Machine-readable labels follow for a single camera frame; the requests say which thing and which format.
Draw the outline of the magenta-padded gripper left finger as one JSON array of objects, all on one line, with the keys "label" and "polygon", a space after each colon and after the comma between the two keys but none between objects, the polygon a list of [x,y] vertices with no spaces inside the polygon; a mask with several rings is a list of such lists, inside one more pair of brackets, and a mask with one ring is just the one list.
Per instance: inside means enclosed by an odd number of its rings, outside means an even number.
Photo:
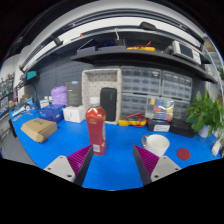
[{"label": "magenta-padded gripper left finger", "polygon": [[81,186],[93,156],[93,146],[86,146],[68,157],[60,155],[44,170]]}]

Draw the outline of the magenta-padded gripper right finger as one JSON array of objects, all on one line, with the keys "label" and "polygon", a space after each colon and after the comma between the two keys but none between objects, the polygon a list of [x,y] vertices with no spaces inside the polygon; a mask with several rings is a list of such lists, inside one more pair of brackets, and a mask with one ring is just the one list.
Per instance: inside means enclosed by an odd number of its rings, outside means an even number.
[{"label": "magenta-padded gripper right finger", "polygon": [[148,185],[180,170],[169,157],[158,157],[146,149],[134,145],[133,156],[143,185]]}]

